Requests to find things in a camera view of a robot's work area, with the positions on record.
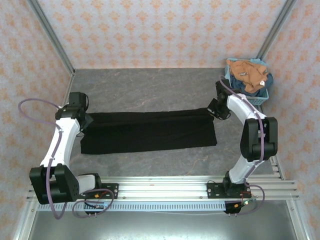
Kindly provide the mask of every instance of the black cloth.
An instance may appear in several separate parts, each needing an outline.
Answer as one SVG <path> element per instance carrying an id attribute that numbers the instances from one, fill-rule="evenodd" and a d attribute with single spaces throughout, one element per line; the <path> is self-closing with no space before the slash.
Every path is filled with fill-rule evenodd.
<path id="1" fill-rule="evenodd" d="M 90 113 L 82 154 L 134 153 L 217 144 L 214 117 L 206 108 L 163 112 Z"/>

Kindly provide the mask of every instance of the blue basket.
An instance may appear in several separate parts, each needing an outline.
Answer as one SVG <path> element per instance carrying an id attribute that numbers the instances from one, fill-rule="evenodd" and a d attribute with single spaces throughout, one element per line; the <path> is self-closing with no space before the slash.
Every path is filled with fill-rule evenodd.
<path id="1" fill-rule="evenodd" d="M 244 60 L 244 59 L 238 59 L 238 58 L 228 58 L 228 60 L 230 61 L 238 61 L 238 60 Z M 264 61 L 260 61 L 261 64 L 263 65 L 267 65 Z M 225 72 L 225 78 L 229 80 L 230 82 L 230 67 L 227 64 L 224 68 L 224 72 Z M 256 105 L 256 106 L 260 106 L 261 104 L 263 104 L 266 100 L 269 99 L 269 94 L 268 94 L 268 90 L 266 89 L 265 92 L 263 93 L 262 96 L 245 96 L 246 99 L 248 99 L 248 101 L 252 104 L 252 105 Z"/>

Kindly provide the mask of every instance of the wall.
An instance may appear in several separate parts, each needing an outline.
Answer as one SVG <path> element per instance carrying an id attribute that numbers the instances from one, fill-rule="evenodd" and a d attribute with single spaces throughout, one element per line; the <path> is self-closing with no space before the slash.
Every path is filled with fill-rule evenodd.
<path id="1" fill-rule="evenodd" d="M 254 58 L 285 0 L 40 0 L 76 69 L 216 68 Z"/>
<path id="2" fill-rule="evenodd" d="M 40 164 L 54 132 L 18 113 L 19 101 L 38 97 L 62 104 L 70 75 L 26 0 L 0 1 L 0 233 L 13 239 L 30 188 L 29 171 Z M 55 109 L 26 103 L 38 118 Z"/>
<path id="3" fill-rule="evenodd" d="M 298 0 L 265 61 L 275 84 L 266 112 L 279 122 L 279 158 L 320 236 L 320 4 Z"/>

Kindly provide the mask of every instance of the gray mat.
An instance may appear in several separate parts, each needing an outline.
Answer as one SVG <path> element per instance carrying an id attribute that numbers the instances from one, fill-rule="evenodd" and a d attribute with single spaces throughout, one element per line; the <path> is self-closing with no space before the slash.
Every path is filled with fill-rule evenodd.
<path id="1" fill-rule="evenodd" d="M 160 112 L 205 108 L 217 96 L 215 82 L 222 68 L 81 69 L 75 73 L 72 92 L 89 97 L 88 113 Z M 106 155 L 81 154 L 77 137 L 70 168 L 77 174 L 100 176 L 223 175 L 240 156 L 243 126 L 232 114 L 214 120 L 217 145 Z M 255 174 L 270 174 L 269 161 Z"/>

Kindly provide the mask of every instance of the black mounting plate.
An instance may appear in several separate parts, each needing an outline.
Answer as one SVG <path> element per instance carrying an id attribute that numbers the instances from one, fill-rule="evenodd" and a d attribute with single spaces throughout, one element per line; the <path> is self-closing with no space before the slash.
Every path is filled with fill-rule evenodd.
<path id="1" fill-rule="evenodd" d="M 242 192 L 249 192 L 247 191 L 248 187 L 244 184 L 237 184 L 237 191 L 233 195 L 227 195 L 224 185 L 222 182 L 208 182 L 206 184 L 206 193 L 208 199 L 240 199 L 242 198 Z M 251 194 L 243 193 L 244 199 L 251 198 Z"/>
<path id="2" fill-rule="evenodd" d="M 114 194 L 114 199 L 118 199 L 118 193 L 119 193 L 119 184 L 118 183 L 102 183 L 101 184 L 101 188 L 102 189 L 109 189 L 110 191 L 113 192 Z M 101 191 L 93 191 L 93 192 L 89 192 L 87 194 L 84 194 L 85 197 L 90 197 L 92 196 L 93 199 L 95 199 L 95 195 L 96 194 L 101 194 Z M 112 199 L 111 194 L 110 193 L 106 193 L 104 194 L 100 199 Z"/>

